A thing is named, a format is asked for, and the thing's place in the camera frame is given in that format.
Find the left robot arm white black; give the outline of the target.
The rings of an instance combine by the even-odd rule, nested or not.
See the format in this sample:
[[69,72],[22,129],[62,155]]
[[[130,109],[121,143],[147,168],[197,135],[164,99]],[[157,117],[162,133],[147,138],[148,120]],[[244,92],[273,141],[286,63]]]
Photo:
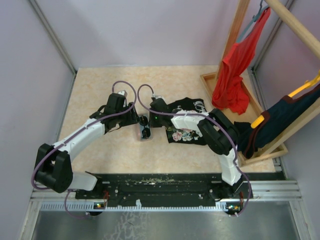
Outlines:
[[103,195],[104,186],[98,177],[88,172],[75,172],[72,161],[91,143],[121,127],[138,123],[134,102],[127,102],[122,90],[111,93],[86,122],[66,138],[54,144],[42,144],[37,151],[31,183],[37,190],[51,189],[56,193],[67,190],[84,190],[97,199]]

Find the pink glasses case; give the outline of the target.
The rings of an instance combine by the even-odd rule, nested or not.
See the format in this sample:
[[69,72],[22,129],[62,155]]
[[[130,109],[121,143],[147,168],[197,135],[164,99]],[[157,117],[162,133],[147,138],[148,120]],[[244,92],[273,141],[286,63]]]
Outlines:
[[149,141],[153,138],[149,116],[146,113],[138,115],[137,131],[138,139],[141,142]]

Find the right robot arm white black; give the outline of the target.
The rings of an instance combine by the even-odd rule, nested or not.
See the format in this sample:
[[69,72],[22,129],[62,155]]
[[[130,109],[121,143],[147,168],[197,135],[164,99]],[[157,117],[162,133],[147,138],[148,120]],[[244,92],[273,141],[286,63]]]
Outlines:
[[150,103],[150,126],[153,128],[173,127],[177,130],[195,132],[218,156],[225,182],[223,192],[235,198],[241,192],[237,141],[239,132],[224,113],[215,108],[210,112],[192,112],[172,108],[162,97],[152,97]]

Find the thin-framed sunglasses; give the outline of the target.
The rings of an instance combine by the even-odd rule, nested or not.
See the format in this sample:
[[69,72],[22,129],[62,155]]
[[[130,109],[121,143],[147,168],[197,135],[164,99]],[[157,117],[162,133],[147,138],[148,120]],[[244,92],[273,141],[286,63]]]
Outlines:
[[146,115],[141,115],[139,117],[140,125],[140,135],[143,140],[147,140],[151,137],[151,130],[149,125],[149,120]]

